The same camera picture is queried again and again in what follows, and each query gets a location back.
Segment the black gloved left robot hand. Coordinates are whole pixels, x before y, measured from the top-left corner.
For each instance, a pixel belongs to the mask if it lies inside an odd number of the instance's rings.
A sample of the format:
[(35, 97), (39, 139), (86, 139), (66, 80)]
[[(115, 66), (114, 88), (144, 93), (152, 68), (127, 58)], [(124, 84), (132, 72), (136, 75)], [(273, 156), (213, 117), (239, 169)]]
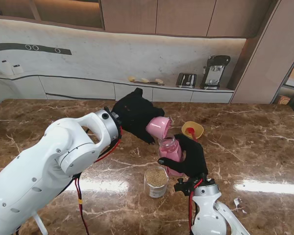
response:
[(155, 107), (152, 102), (143, 98), (141, 88), (136, 88), (133, 92), (117, 101), (112, 112), (119, 116), (123, 130), (132, 133), (148, 144), (154, 144), (155, 140), (146, 131), (147, 125), (153, 118), (165, 115), (162, 108)]

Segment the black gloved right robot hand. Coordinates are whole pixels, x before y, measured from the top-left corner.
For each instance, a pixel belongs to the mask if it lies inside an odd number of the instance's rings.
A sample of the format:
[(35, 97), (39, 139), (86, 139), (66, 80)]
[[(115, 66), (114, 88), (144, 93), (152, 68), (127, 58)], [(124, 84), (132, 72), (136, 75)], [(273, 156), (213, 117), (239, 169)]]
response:
[(179, 173), (184, 173), (188, 177), (197, 177), (201, 174), (208, 175), (202, 145), (183, 134), (176, 134), (174, 137), (178, 140), (181, 150), (186, 153), (184, 161), (176, 162), (169, 158), (161, 157), (158, 159), (158, 163)]

